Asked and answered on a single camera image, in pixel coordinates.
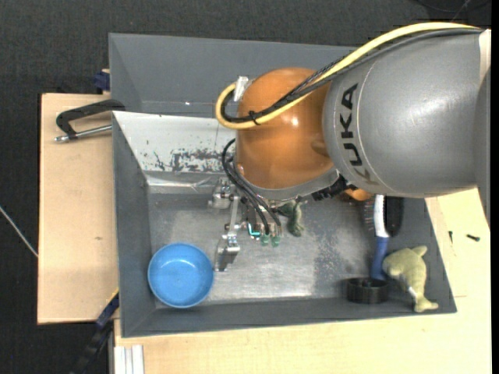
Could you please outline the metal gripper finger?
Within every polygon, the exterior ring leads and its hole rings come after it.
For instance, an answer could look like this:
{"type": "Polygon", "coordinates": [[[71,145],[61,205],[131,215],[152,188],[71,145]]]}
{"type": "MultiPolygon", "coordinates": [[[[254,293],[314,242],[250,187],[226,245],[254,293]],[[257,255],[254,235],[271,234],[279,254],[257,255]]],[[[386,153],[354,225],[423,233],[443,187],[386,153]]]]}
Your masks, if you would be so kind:
{"type": "Polygon", "coordinates": [[[208,200],[208,206],[212,209],[228,209],[237,198],[235,185],[226,177],[219,178],[212,190],[208,200]]]}
{"type": "Polygon", "coordinates": [[[215,251],[214,269],[217,272],[225,271],[229,264],[234,263],[239,251],[236,233],[222,235],[215,251]]]}

